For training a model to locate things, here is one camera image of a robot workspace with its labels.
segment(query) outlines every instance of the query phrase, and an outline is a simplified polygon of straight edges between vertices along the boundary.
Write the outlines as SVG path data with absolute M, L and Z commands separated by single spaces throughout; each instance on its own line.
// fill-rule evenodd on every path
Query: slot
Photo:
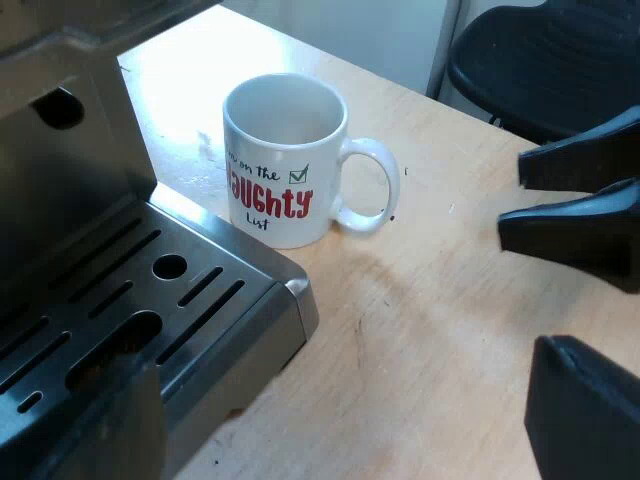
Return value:
M 49 324 L 49 317 L 43 316 L 40 317 L 40 320 L 33 325 L 31 328 L 28 328 L 24 332 L 22 332 L 15 340 L 0 348 L 0 361 L 7 358 L 11 353 L 15 352 L 21 345 L 27 343 L 32 337 L 36 335 L 40 330 L 46 327 Z
M 174 342 L 167 347 L 167 349 L 160 354 L 156 360 L 157 365 L 163 365 L 171 356 L 178 351 L 178 349 L 184 345 L 198 330 L 200 330 L 215 314 L 220 310 L 231 298 L 238 293 L 238 291 L 244 286 L 244 281 L 238 280 L 226 292 L 220 296 L 213 305 L 205 310 L 205 312 L 198 317 L 189 327 L 174 340 Z
M 124 227 L 120 228 L 116 233 L 107 238 L 104 242 L 98 245 L 96 248 L 91 250 L 89 253 L 81 257 L 77 262 L 71 265 L 67 270 L 65 270 L 61 275 L 53 279 L 49 282 L 50 289 L 56 289 L 63 283 L 66 283 L 78 270 L 87 265 L 89 262 L 94 260 L 98 255 L 105 252 L 109 247 L 114 245 L 118 240 L 123 238 L 127 233 L 133 231 L 138 225 L 142 223 L 140 218 L 136 218 L 129 223 L 127 223 Z
M 25 413 L 36 403 L 42 400 L 42 392 L 33 392 L 29 395 L 24 402 L 18 405 L 18 413 Z
M 136 243 L 133 247 L 131 247 L 129 251 L 127 251 L 122 256 L 120 256 L 115 262 L 113 262 L 107 268 L 105 268 L 100 273 L 98 273 L 95 277 L 93 277 L 93 279 L 89 280 L 89 282 L 85 286 L 83 286 L 78 291 L 76 291 L 76 293 L 71 295 L 71 297 L 69 298 L 69 302 L 75 303 L 78 300 L 80 300 L 87 293 L 89 293 L 89 291 L 92 288 L 94 288 L 96 285 L 102 282 L 105 278 L 107 278 L 109 275 L 115 272 L 118 268 L 124 265 L 127 262 L 127 260 L 129 260 L 136 253 L 138 253 L 140 250 L 142 250 L 144 247 L 146 247 L 151 242 L 153 242 L 156 238 L 158 238 L 161 233 L 162 233 L 161 230 L 154 230 L 149 235 L 144 237 L 142 240 Z
M 213 270 L 211 270 L 202 280 L 200 280 L 196 284 L 195 287 L 189 290 L 187 294 L 180 299 L 180 301 L 178 302 L 178 306 L 186 307 L 187 305 L 189 305 L 191 300 L 196 298 L 200 294 L 200 292 L 202 292 L 202 290 L 207 288 L 207 286 L 211 282 L 213 282 L 216 279 L 216 277 L 219 276 L 221 273 L 222 273 L 222 267 L 216 267 Z
M 133 314 L 118 329 L 75 364 L 65 379 L 67 388 L 74 392 L 92 383 L 115 359 L 142 350 L 162 330 L 162 319 L 152 311 Z
M 6 380 L 0 383 L 0 395 L 6 393 L 11 387 L 18 383 L 23 377 L 25 377 L 31 370 L 36 368 L 40 363 L 51 356 L 62 345 L 67 343 L 71 338 L 71 332 L 63 332 L 58 338 L 51 342 L 44 350 L 41 350 L 35 356 L 31 357 L 27 363 L 22 365 L 18 370 L 13 372 Z
M 89 312 L 89 318 L 96 318 L 102 312 L 104 312 L 109 305 L 119 299 L 122 295 L 127 293 L 133 287 L 133 282 L 131 280 L 127 280 L 122 285 L 120 285 L 111 295 L 105 298 L 102 302 L 95 306 L 93 310 Z

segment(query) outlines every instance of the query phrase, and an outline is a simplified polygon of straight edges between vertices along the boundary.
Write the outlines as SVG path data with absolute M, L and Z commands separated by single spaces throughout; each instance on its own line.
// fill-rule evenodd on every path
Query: green checkmark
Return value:
M 289 172 L 289 183 L 307 183 L 307 171 L 309 164 L 303 170 L 292 170 Z

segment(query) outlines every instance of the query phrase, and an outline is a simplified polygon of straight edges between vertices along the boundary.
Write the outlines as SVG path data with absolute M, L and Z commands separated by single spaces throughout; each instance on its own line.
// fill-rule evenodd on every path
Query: wooden table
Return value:
M 377 235 L 335 229 L 285 252 L 311 277 L 320 326 L 180 480 L 537 479 L 523 426 L 534 339 L 572 334 L 640 371 L 637 297 L 500 252 L 499 213 L 571 197 L 518 187 L 530 143 L 222 7 L 121 63 L 160 180 L 224 218 L 222 99 L 261 73 L 335 85 L 351 134 L 387 143 L 402 173 Z M 343 186 L 359 210 L 383 206 L 370 162 L 348 162 Z

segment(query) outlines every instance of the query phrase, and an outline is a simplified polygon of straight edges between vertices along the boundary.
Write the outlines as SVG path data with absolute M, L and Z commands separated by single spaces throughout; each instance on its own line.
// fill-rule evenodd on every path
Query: mug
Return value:
M 263 75 L 237 86 L 223 115 L 231 222 L 266 245 L 301 247 L 333 221 L 373 232 L 393 215 L 396 160 L 376 140 L 347 136 L 347 106 L 332 87 L 300 74 Z M 378 215 L 355 213 L 340 195 L 342 164 L 354 154 L 372 158 L 387 176 L 389 198 Z

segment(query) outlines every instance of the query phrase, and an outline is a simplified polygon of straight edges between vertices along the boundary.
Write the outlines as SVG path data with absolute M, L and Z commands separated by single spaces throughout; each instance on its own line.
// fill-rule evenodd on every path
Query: stainless steel drip tray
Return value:
M 205 227 L 135 201 L 22 283 L 0 322 L 0 442 L 132 355 L 157 365 L 166 476 L 248 405 L 307 338 L 292 264 L 213 216 Z

